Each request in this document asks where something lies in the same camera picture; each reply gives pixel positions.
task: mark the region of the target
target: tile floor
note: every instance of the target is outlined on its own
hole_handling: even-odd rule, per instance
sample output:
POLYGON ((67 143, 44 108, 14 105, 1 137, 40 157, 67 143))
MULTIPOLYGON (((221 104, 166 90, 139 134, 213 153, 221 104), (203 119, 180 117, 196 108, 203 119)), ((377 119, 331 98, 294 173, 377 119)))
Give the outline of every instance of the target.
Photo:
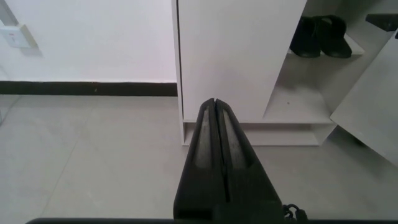
MULTIPOLYGON (((172 218, 188 151, 177 98, 0 96, 0 112, 0 223, 172 218)), ((398 169, 340 129, 322 147, 255 150, 310 218, 398 219, 398 169)))

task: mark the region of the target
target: white cabinet door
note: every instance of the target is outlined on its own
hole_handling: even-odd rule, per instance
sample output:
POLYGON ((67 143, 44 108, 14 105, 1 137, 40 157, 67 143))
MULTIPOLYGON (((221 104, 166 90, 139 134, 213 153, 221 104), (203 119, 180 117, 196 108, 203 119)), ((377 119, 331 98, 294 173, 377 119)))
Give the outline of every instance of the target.
POLYGON ((209 98, 261 119, 306 1, 178 1, 184 120, 209 98))
POLYGON ((396 33, 362 74, 331 119, 398 165, 398 40, 396 33))

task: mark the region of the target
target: black baseboard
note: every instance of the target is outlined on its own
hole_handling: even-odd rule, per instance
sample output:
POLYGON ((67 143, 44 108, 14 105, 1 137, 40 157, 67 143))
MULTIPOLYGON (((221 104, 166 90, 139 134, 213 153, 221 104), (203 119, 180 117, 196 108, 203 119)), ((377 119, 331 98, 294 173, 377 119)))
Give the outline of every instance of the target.
POLYGON ((1 81, 0 94, 81 96, 177 96, 177 84, 1 81))

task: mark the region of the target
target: slipper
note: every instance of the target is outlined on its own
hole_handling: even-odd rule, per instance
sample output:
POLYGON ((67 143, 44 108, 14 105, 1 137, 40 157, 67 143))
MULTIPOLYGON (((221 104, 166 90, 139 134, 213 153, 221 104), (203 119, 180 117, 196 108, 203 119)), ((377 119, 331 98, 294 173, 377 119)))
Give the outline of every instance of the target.
POLYGON ((300 57, 319 57, 321 49, 315 36, 316 23, 310 17, 301 17, 294 33, 290 49, 300 57))
POLYGON ((316 36, 320 48, 325 55, 336 58, 350 58, 352 50, 344 39, 346 22, 340 17, 317 16, 316 36))

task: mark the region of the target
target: electrical outlet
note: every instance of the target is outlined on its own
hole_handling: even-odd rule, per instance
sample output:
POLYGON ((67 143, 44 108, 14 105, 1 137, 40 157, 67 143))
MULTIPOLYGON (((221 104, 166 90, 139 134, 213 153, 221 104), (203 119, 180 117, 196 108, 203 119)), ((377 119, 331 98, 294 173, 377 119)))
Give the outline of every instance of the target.
POLYGON ((0 33, 11 47, 33 48, 37 46, 25 25, 0 27, 0 33))

